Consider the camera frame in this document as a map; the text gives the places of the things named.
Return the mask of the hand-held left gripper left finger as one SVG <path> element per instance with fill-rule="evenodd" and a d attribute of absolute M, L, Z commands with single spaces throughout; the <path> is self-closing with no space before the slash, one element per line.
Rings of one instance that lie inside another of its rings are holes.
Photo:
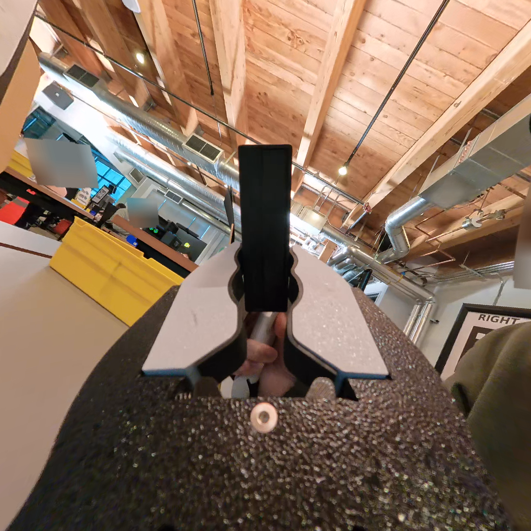
<path fill-rule="evenodd" d="M 203 377 L 220 383 L 246 360 L 244 286 L 234 242 L 180 285 L 148 354 L 145 376 Z"/>

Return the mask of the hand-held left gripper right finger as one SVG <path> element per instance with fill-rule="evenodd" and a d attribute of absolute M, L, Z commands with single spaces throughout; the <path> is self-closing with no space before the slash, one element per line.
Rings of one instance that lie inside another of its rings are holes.
<path fill-rule="evenodd" d="M 327 378 L 335 395 L 349 380 L 387 380 L 389 369 L 350 284 L 299 246 L 290 248 L 286 368 L 303 385 Z"/>

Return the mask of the black network switch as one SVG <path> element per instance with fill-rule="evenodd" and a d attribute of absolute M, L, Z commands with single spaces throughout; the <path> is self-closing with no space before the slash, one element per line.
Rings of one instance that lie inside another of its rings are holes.
<path fill-rule="evenodd" d="M 238 149 L 242 244 L 238 259 L 248 312 L 284 313 L 289 253 L 290 144 Z"/>

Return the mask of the person's right forearm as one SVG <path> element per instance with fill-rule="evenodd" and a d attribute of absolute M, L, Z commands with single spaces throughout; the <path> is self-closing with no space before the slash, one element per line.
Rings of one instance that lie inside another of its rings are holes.
<path fill-rule="evenodd" d="M 530 322 L 475 342 L 445 380 L 514 530 L 530 530 Z"/>

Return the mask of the person's right hand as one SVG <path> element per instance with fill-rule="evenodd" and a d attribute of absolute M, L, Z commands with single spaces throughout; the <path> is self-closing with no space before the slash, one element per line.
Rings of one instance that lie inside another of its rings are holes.
<path fill-rule="evenodd" d="M 294 387 L 296 377 L 289 372 L 283 360 L 286 326 L 286 314 L 277 314 L 272 328 L 272 346 L 251 339 L 250 336 L 247 338 L 247 358 L 234 376 L 258 375 L 258 396 L 282 397 Z"/>

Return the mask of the yellow plastic bin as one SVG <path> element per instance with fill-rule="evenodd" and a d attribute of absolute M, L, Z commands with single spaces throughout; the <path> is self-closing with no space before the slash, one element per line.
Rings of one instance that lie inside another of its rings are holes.
<path fill-rule="evenodd" d="M 78 217 L 49 266 L 128 326 L 184 281 L 130 244 Z"/>

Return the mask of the black-framed wooden desk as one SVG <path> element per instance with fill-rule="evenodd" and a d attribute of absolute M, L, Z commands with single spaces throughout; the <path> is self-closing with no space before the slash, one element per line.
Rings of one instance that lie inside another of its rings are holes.
<path fill-rule="evenodd" d="M 80 217 L 88 222 L 94 220 L 93 216 L 73 202 L 45 189 L 44 186 L 38 186 L 15 170 L 1 172 L 1 189 L 47 210 L 61 219 L 73 221 L 74 217 Z"/>

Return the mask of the silver elbow duct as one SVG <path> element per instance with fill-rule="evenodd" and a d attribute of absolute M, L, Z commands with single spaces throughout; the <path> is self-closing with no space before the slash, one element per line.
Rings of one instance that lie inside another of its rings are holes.
<path fill-rule="evenodd" d="M 410 243 L 406 234 L 405 225 L 414 218 L 421 216 L 434 204 L 421 196 L 415 196 L 407 203 L 389 214 L 384 224 L 384 229 L 389 238 L 391 248 L 379 253 L 376 260 L 379 263 L 387 264 L 400 260 L 407 256 L 410 251 Z"/>

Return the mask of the framed wall poster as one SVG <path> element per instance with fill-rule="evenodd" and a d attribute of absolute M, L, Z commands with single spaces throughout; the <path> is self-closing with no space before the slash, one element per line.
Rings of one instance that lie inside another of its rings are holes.
<path fill-rule="evenodd" d="M 435 363 L 442 380 L 455 368 L 469 349 L 492 330 L 530 321 L 530 309 L 464 303 Z"/>

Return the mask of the silver round ventilation duct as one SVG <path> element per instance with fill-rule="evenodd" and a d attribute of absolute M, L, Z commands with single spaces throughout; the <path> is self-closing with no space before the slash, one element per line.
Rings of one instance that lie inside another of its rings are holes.
<path fill-rule="evenodd" d="M 177 156 L 183 157 L 185 161 L 227 185 L 223 193 L 218 193 L 178 170 L 171 163 L 151 154 L 141 145 L 130 142 L 117 133 L 110 132 L 107 135 L 116 145 L 116 155 L 119 158 L 151 176 L 166 188 L 177 190 L 200 209 L 227 224 L 229 228 L 234 225 L 235 231 L 241 231 L 239 206 L 233 204 L 229 210 L 232 214 L 230 218 L 227 217 L 225 207 L 226 191 L 240 190 L 238 169 L 224 157 L 222 149 L 201 136 L 195 134 L 185 136 L 155 116 L 113 95 L 102 80 L 76 64 L 67 67 L 46 53 L 39 54 L 38 61 L 52 79 L 69 89 L 84 103 L 112 117 L 124 127 L 169 149 Z"/>

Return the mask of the rectangular metal duct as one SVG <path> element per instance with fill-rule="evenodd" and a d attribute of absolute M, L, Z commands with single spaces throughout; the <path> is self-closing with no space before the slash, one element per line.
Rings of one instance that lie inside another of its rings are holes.
<path fill-rule="evenodd" d="M 478 134 L 426 179 L 419 196 L 441 209 L 471 201 L 530 166 L 530 96 Z"/>

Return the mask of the black wall speaker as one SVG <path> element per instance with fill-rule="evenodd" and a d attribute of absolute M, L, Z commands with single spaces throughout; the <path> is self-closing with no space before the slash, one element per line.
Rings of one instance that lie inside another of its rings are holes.
<path fill-rule="evenodd" d="M 42 93 L 61 110 L 67 110 L 75 101 L 70 92 L 55 81 L 45 86 Z"/>

